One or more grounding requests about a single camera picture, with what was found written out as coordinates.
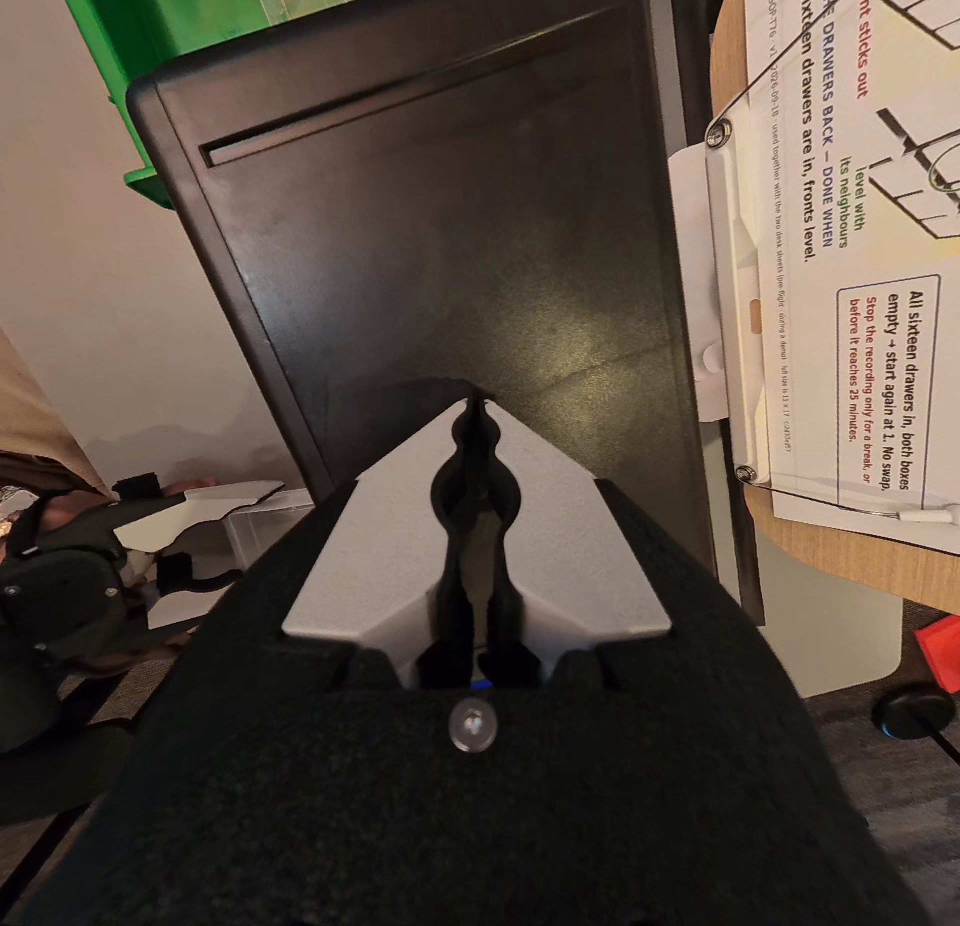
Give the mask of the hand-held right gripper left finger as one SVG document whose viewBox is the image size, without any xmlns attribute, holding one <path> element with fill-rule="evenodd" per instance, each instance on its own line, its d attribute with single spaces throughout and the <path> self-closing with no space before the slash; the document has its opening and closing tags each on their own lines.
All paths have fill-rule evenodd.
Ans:
<svg viewBox="0 0 960 926">
<path fill-rule="evenodd" d="M 417 660 L 439 640 L 450 548 L 431 490 L 470 404 L 456 401 L 360 474 L 282 623 L 287 637 L 378 650 L 416 687 Z"/>
</svg>

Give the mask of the person's left hand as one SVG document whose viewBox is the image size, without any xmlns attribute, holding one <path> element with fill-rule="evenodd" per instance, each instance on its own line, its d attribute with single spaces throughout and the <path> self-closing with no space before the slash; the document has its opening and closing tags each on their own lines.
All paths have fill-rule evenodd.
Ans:
<svg viewBox="0 0 960 926">
<path fill-rule="evenodd" d="M 181 481 L 162 488 L 164 496 L 175 495 L 191 489 L 211 488 L 219 485 L 215 478 L 200 478 Z M 45 505 L 39 521 L 39 531 L 42 533 L 58 529 L 81 513 L 102 505 L 108 505 L 114 500 L 99 493 L 94 494 L 82 490 L 72 490 L 64 495 L 51 498 Z"/>
</svg>

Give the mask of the green plastic bin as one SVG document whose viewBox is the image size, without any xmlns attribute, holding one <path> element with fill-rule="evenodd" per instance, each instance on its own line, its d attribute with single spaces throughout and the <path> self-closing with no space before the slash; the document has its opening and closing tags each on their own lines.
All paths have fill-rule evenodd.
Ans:
<svg viewBox="0 0 960 926">
<path fill-rule="evenodd" d="M 172 203 L 128 113 L 126 92 L 138 76 L 201 48 L 271 25 L 259 0 L 65 0 L 141 157 L 127 188 L 157 205 Z"/>
</svg>

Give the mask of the printed instruction sheet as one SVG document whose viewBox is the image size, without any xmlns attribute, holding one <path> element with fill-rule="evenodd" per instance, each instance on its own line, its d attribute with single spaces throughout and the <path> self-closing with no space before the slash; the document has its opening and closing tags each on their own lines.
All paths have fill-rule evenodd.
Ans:
<svg viewBox="0 0 960 926">
<path fill-rule="evenodd" d="M 745 0 L 774 512 L 958 555 L 959 0 Z"/>
</svg>

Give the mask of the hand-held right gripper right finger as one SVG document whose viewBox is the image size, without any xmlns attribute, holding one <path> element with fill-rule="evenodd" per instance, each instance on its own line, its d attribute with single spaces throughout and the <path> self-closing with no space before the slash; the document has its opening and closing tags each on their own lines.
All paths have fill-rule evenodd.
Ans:
<svg viewBox="0 0 960 926">
<path fill-rule="evenodd" d="M 670 632 L 594 475 L 491 400 L 482 410 L 486 495 L 500 521 L 486 678 L 544 682 L 570 652 Z"/>
</svg>

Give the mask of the round wooden side table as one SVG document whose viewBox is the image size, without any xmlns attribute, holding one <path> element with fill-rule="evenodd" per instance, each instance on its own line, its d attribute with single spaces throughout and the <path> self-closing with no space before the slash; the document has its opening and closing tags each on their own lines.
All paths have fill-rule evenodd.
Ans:
<svg viewBox="0 0 960 926">
<path fill-rule="evenodd" d="M 712 111 L 733 100 L 747 85 L 744 0 L 723 0 L 710 46 Z M 927 608 L 958 614 L 958 557 L 875 536 L 846 533 L 774 515 L 772 494 L 728 474 L 734 530 L 765 539 L 817 577 L 859 584 Z"/>
</svg>

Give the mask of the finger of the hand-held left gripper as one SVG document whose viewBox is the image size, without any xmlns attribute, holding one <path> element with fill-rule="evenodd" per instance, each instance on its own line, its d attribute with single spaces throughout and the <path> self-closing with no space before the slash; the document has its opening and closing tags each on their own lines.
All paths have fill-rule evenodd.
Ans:
<svg viewBox="0 0 960 926">
<path fill-rule="evenodd" d="M 282 481 L 246 481 L 187 489 L 168 497 L 167 506 L 138 515 L 112 531 L 124 549 L 158 554 L 198 524 L 218 522 L 236 510 L 255 506 L 283 485 Z"/>
<path fill-rule="evenodd" d="M 160 557 L 153 570 L 153 579 L 146 583 L 147 622 L 151 630 L 205 616 L 223 592 L 244 575 L 234 567 L 211 577 L 197 577 L 188 554 Z"/>
</svg>

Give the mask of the black drawer cabinet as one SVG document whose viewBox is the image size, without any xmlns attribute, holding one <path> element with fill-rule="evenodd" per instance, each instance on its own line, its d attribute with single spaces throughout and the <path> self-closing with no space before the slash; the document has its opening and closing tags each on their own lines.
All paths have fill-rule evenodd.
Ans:
<svg viewBox="0 0 960 926">
<path fill-rule="evenodd" d="M 666 0 L 355 0 L 126 103 L 311 497 L 470 387 L 714 566 Z"/>
</svg>

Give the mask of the black round floor disc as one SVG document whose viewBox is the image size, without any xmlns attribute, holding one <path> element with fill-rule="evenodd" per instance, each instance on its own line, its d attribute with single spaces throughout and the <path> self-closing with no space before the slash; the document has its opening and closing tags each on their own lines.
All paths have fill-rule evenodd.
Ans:
<svg viewBox="0 0 960 926">
<path fill-rule="evenodd" d="M 870 720 L 889 738 L 913 741 L 941 734 L 955 719 L 954 697 L 934 682 L 898 686 L 874 703 Z"/>
</svg>

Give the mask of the red plastic object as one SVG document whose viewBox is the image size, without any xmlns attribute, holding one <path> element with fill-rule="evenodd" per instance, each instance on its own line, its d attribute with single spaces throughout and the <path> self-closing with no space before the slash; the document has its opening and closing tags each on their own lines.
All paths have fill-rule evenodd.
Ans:
<svg viewBox="0 0 960 926">
<path fill-rule="evenodd" d="M 958 615 L 948 615 L 915 632 L 930 673 L 949 694 L 957 694 L 960 689 L 959 625 Z"/>
</svg>

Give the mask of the white sheet holder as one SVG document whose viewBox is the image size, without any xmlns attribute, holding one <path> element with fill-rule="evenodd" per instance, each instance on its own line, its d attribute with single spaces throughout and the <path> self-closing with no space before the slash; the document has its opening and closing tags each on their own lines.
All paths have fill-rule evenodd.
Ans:
<svg viewBox="0 0 960 926">
<path fill-rule="evenodd" d="M 736 476 L 766 485 L 760 262 L 737 159 L 733 140 L 701 142 L 668 158 L 668 177 L 698 417 L 726 419 Z"/>
</svg>

